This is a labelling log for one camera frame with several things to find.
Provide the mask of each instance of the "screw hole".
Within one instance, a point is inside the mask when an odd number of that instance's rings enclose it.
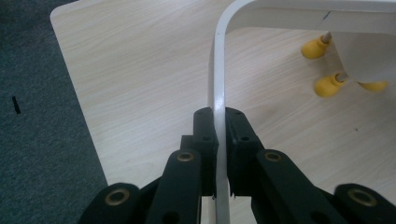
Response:
[[[351,198],[356,203],[367,207],[374,207],[377,205],[375,197],[364,190],[361,189],[350,189],[347,192],[349,198]]]
[[[125,203],[129,199],[128,189],[115,189],[107,194],[105,202],[110,206],[117,206]]]
[[[312,212],[311,213],[311,218],[314,220],[314,222],[319,223],[319,224],[330,224],[329,218],[324,215],[323,213],[320,213],[318,211]]]
[[[275,152],[267,152],[265,153],[265,159],[267,159],[268,161],[281,161],[282,157],[279,156],[279,154],[275,153]]]
[[[177,224],[180,221],[180,216],[176,212],[167,212],[163,215],[163,224]]]
[[[190,152],[182,152],[177,155],[178,161],[192,161],[194,159],[194,155]]]

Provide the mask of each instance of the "light wooden tabletop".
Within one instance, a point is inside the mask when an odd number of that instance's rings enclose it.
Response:
[[[143,187],[163,172],[192,114],[207,106],[216,23],[231,1],[81,0],[51,22],[108,184]],[[318,187],[358,183],[396,203],[396,89],[349,80],[333,98],[320,77],[342,68],[335,48],[307,60],[319,31],[245,28],[227,35],[226,105],[242,110],[267,148],[288,154]],[[255,223],[231,199],[232,223]],[[203,223],[207,222],[204,209]]]

